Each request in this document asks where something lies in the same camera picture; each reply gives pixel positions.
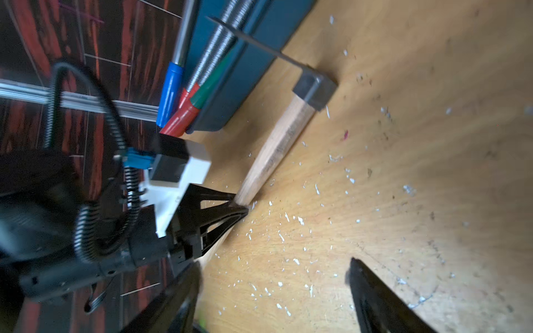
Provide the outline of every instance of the blue pen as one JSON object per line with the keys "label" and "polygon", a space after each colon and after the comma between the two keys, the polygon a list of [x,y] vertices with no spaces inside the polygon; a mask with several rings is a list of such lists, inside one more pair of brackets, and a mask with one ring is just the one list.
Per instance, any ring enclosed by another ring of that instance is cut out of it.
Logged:
{"label": "blue pen", "polygon": [[163,83],[163,90],[161,91],[159,110],[157,111],[156,124],[161,128],[165,127],[170,119],[174,110],[175,100],[179,96],[178,91],[181,86],[181,77],[187,58],[190,36],[196,23],[197,9],[198,0],[187,0],[185,2],[180,31],[177,34],[172,60],[168,65],[165,83]]}

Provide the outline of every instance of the wooden handle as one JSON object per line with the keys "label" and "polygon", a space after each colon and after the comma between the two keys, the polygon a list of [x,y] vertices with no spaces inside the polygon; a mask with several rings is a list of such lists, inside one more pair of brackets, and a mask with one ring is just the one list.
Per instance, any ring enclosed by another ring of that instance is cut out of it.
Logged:
{"label": "wooden handle", "polygon": [[233,201],[236,204],[248,206],[252,202],[314,113],[313,107],[300,97],[294,96],[261,148],[239,192],[235,195]]}

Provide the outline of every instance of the wooden table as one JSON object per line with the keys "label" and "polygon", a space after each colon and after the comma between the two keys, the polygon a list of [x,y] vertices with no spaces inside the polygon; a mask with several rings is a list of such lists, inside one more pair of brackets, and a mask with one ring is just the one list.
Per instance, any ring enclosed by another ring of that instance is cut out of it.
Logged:
{"label": "wooden table", "polygon": [[[357,331],[356,257],[440,332],[530,331],[531,0],[319,0],[284,52],[339,88],[204,271],[207,329]],[[189,136],[208,187],[238,191],[299,75]]]}

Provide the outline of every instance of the hammer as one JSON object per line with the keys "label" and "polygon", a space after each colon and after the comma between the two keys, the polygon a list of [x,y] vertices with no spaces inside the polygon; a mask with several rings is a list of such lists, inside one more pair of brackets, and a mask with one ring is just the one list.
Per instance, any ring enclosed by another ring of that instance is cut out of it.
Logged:
{"label": "hammer", "polygon": [[320,111],[326,106],[337,89],[337,84],[323,73],[262,44],[257,39],[223,21],[217,18],[209,19],[225,27],[238,38],[302,69],[302,75],[293,88],[295,96],[292,102],[276,123],[274,130],[270,133],[250,171],[248,171],[243,185],[235,195],[233,201],[235,204],[248,206],[291,148],[315,111]]}

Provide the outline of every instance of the black coiled cable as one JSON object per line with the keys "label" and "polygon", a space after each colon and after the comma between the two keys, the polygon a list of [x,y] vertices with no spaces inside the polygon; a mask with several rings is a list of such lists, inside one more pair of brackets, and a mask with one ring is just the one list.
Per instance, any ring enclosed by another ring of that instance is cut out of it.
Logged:
{"label": "black coiled cable", "polygon": [[[118,111],[111,101],[100,81],[84,66],[70,62],[58,62],[53,66],[51,94],[48,103],[46,129],[44,135],[44,148],[49,149],[54,144],[55,126],[60,118],[59,106],[61,104],[61,86],[70,70],[81,79],[92,92],[96,93],[105,111],[105,119],[120,152],[125,153],[129,144],[126,139],[124,126],[120,121]],[[74,230],[74,251],[76,256],[84,263],[93,263],[115,252],[131,235],[137,224],[141,203],[139,198],[139,177],[135,168],[125,167],[124,178],[126,183],[127,212],[124,221],[115,229],[111,237],[102,240],[96,235],[97,225],[100,223],[100,205],[97,201],[84,203],[78,213]]]}

